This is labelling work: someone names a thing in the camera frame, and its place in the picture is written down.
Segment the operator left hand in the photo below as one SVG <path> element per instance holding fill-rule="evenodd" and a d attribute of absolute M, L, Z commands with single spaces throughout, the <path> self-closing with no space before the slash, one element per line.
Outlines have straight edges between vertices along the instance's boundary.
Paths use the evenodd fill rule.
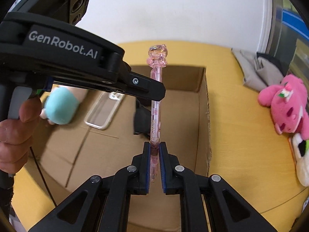
<path fill-rule="evenodd" d="M 19 119 L 1 122 L 1 170 L 16 174 L 28 160 L 33 133 L 40 121 L 41 100 L 26 100 L 19 110 Z"/>

